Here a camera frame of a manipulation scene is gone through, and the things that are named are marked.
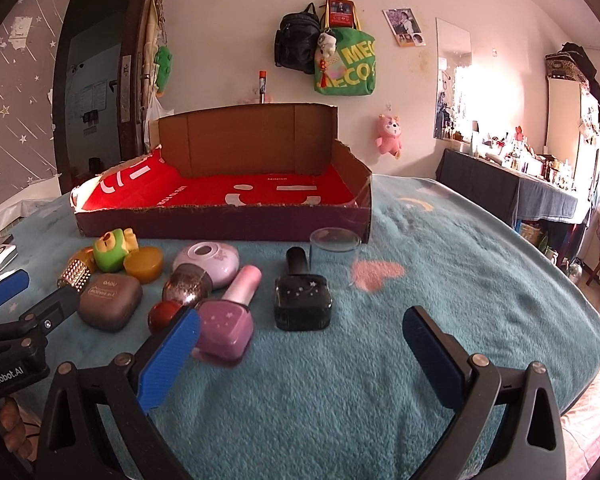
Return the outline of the person's left hand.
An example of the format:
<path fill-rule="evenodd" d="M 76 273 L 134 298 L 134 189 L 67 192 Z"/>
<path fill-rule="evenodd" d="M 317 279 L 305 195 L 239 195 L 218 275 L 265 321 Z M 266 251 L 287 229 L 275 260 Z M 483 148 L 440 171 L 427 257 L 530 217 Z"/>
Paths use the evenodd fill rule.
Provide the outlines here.
<path fill-rule="evenodd" d="M 18 404 L 10 396 L 0 408 L 0 424 L 5 431 L 3 440 L 9 452 L 24 460 L 30 460 L 34 455 L 34 444 L 27 434 Z"/>

